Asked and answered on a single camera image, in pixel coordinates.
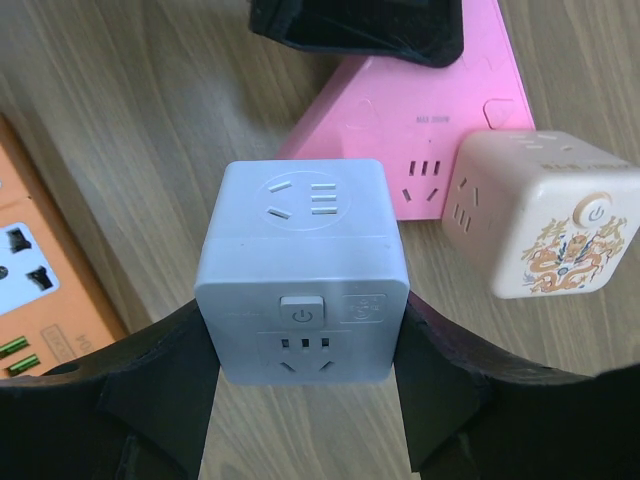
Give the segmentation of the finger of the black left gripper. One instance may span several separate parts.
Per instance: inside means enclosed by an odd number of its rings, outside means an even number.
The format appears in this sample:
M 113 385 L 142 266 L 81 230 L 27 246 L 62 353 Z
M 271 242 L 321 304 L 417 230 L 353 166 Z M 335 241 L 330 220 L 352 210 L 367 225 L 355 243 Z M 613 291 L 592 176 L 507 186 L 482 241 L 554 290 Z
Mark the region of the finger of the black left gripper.
M 250 30 L 312 53 L 389 56 L 431 68 L 464 51 L 460 1 L 254 0 Z

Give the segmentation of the pink triangular socket adapter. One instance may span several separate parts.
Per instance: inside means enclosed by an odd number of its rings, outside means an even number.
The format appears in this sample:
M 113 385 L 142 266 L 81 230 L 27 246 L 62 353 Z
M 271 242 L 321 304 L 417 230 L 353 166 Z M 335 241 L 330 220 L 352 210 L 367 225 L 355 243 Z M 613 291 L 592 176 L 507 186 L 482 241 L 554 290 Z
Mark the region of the pink triangular socket adapter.
M 446 68 L 346 57 L 279 158 L 374 158 L 398 219 L 440 218 L 466 135 L 535 127 L 498 1 L 468 0 L 462 13 L 464 51 Z

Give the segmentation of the white cube socket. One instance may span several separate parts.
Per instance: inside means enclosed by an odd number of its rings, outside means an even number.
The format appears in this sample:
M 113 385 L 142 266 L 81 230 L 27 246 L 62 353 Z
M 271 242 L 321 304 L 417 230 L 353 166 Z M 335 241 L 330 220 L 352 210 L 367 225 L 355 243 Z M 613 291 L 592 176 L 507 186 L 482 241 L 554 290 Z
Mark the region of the white cube socket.
M 383 381 L 409 291 L 379 161 L 227 166 L 194 293 L 228 381 Z

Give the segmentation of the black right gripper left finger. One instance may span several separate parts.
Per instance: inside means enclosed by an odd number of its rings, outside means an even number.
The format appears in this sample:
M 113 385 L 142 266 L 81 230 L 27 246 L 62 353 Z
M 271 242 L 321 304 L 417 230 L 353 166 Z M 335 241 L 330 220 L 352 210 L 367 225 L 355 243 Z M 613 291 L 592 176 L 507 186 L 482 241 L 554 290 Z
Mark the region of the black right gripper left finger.
M 200 310 L 1 383 L 4 479 L 195 479 L 220 364 Z

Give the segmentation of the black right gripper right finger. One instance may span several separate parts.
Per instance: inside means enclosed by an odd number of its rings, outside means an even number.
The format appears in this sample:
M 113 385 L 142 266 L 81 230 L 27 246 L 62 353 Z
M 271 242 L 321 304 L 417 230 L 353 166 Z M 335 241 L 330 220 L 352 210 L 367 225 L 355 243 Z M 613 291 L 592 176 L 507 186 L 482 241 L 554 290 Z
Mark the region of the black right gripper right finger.
M 394 357 L 411 469 L 424 479 L 635 479 L 639 369 L 594 377 L 516 356 L 416 295 Z

